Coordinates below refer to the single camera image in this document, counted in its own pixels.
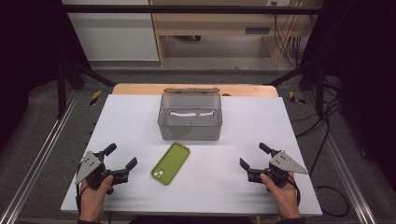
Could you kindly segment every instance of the sleeve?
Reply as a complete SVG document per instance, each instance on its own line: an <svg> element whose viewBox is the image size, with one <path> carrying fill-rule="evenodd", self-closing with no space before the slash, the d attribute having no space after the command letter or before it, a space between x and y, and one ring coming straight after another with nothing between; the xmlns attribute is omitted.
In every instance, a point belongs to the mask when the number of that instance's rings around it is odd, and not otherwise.
<svg viewBox="0 0 396 224"><path fill-rule="evenodd" d="M77 224L100 224L100 223L78 220Z"/></svg>
<svg viewBox="0 0 396 224"><path fill-rule="evenodd" d="M278 221L276 224L305 224L305 218L300 217L300 218L285 219Z"/></svg>

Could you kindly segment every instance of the green smartphone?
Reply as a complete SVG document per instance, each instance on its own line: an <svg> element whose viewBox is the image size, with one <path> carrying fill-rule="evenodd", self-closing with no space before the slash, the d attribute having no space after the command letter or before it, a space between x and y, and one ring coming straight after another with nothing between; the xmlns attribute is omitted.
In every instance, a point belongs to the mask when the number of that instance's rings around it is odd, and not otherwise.
<svg viewBox="0 0 396 224"><path fill-rule="evenodd" d="M151 176L168 185L189 155L190 150L187 147L175 142L151 170Z"/></svg>

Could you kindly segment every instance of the wooden cabinet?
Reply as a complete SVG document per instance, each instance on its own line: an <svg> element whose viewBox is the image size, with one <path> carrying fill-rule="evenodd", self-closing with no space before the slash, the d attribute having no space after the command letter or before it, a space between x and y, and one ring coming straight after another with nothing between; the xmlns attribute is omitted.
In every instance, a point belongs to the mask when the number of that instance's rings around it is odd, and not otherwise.
<svg viewBox="0 0 396 224"><path fill-rule="evenodd" d="M267 0L149 0L149 3L154 6L265 7ZM317 0L290 0L290 6L307 7L316 4ZM278 65L282 58L282 46L286 47L289 37L309 35L315 23L308 15L277 15L275 19L275 15L257 14L154 13L152 19L161 64L169 35L259 35L265 42L273 65Z"/></svg>

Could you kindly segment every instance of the person's arm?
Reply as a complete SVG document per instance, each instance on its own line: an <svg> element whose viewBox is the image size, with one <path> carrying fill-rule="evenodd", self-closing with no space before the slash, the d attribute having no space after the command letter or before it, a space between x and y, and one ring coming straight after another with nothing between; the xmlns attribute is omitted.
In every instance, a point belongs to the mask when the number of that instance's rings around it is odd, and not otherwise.
<svg viewBox="0 0 396 224"><path fill-rule="evenodd" d="M81 182L81 211L78 224L97 224L103 216L103 206L107 190L113 183L113 176L104 179L98 190L88 186L87 180Z"/></svg>
<svg viewBox="0 0 396 224"><path fill-rule="evenodd" d="M305 223L305 218L300 215L298 209L296 189L294 186L288 183L280 189L268 175L261 174L260 177L262 178L262 183L272 192L275 198L277 212L282 219L276 224Z"/></svg>

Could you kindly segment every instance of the storage box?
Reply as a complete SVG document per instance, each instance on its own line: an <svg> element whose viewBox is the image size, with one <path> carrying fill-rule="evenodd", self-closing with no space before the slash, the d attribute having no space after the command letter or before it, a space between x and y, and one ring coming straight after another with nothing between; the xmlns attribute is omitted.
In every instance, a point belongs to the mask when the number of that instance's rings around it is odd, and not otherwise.
<svg viewBox="0 0 396 224"><path fill-rule="evenodd" d="M164 140L219 140L222 125L219 89L166 89L158 124Z"/></svg>

